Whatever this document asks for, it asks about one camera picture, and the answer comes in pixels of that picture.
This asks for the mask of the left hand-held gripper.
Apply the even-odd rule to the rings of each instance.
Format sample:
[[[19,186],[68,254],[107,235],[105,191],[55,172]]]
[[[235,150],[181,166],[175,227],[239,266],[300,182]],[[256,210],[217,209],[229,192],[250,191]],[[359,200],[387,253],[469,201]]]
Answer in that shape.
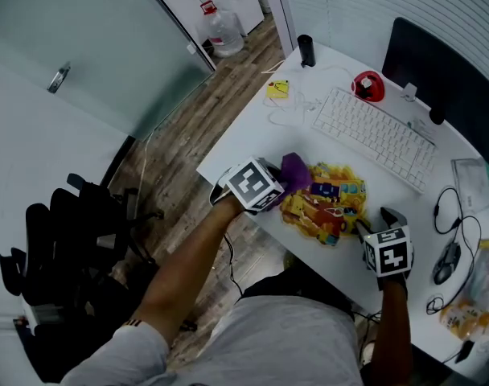
[[[216,181],[209,202],[212,206],[229,195],[234,195],[244,211],[256,215],[265,211],[285,189],[273,176],[277,171],[263,158],[247,158],[227,169]]]

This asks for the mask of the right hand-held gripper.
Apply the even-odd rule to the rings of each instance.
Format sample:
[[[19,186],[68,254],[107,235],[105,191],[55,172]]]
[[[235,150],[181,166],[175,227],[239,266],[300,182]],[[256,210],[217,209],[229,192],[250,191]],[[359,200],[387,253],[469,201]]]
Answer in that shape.
[[[355,229],[364,248],[363,260],[376,275],[379,291],[386,281],[400,283],[406,289],[406,280],[413,267],[413,244],[408,221],[400,212],[381,207],[380,215],[386,230],[373,232],[361,219],[355,221]]]

